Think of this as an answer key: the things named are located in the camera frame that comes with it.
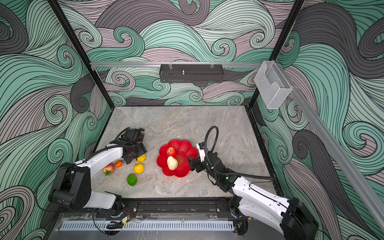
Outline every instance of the vent grille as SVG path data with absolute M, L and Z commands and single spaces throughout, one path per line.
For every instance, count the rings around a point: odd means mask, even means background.
M 99 229 L 106 229 L 107 223 L 102 220 L 95 221 Z M 92 231 L 97 228 L 93 221 L 64 221 L 60 231 Z M 230 221 L 130 221 L 121 230 L 125 231 L 233 231 L 233 223 Z

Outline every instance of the red plate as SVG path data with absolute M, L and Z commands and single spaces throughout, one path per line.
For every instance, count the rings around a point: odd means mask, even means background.
M 168 168 L 167 149 L 169 147 L 174 147 L 177 153 L 177 156 L 175 158 L 179 162 L 179 165 L 175 170 L 170 170 Z M 160 148 L 159 154 L 160 155 L 157 157 L 157 165 L 161 167 L 164 175 L 169 177 L 171 176 L 185 177 L 188 174 L 188 172 L 191 171 L 187 157 L 197 158 L 199 155 L 199 152 L 197 151 L 196 148 L 192 147 L 192 144 L 189 141 L 187 140 L 180 141 L 178 139 L 173 139 L 169 141 L 168 144 L 163 145 Z

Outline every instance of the fake fruit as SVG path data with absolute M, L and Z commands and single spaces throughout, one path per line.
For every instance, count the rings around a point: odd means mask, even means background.
M 131 186 L 135 186 L 135 184 L 137 183 L 136 175 L 133 173 L 129 174 L 127 177 L 127 183 Z
M 177 153 L 176 153 L 176 150 L 174 147 L 169 147 L 167 149 L 167 154 L 168 156 L 172 156 L 172 157 L 176 157 L 177 156 Z
M 112 163 L 108 164 L 105 168 L 103 168 L 103 173 L 105 174 L 105 176 L 110 176 L 113 171 L 115 171 L 115 167 Z
M 139 163 L 135 166 L 134 170 L 135 170 L 135 173 L 140 174 L 144 172 L 144 165 L 142 163 Z
M 144 162 L 144 160 L 145 160 L 145 154 L 143 154 L 140 157 L 136 158 L 136 161 L 138 161 L 138 162 Z
M 167 165 L 170 170 L 175 170 L 179 165 L 179 162 L 172 156 L 169 156 L 167 159 Z
M 122 166 L 122 162 L 120 160 L 117 160 L 115 162 L 115 167 L 121 167 Z

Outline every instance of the red apple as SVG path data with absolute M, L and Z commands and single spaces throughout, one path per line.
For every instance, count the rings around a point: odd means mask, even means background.
M 169 147 L 167 149 L 168 156 L 177 157 L 177 153 L 174 147 Z

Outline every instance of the wall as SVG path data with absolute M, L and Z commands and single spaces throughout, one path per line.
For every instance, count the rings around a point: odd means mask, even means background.
M 46 0 L 0 4 L 0 238 L 42 239 L 64 162 L 90 154 L 110 108 Z
M 294 0 L 60 0 L 91 61 L 268 60 Z M 257 70 L 161 83 L 159 68 L 100 68 L 117 106 L 248 105 Z
M 384 200 L 383 17 L 383 1 L 306 6 L 278 62 Z M 285 195 L 302 199 L 331 239 L 384 239 L 295 100 L 289 96 L 277 110 L 267 110 L 260 97 L 257 104 Z M 318 239 L 327 234 L 318 232 Z

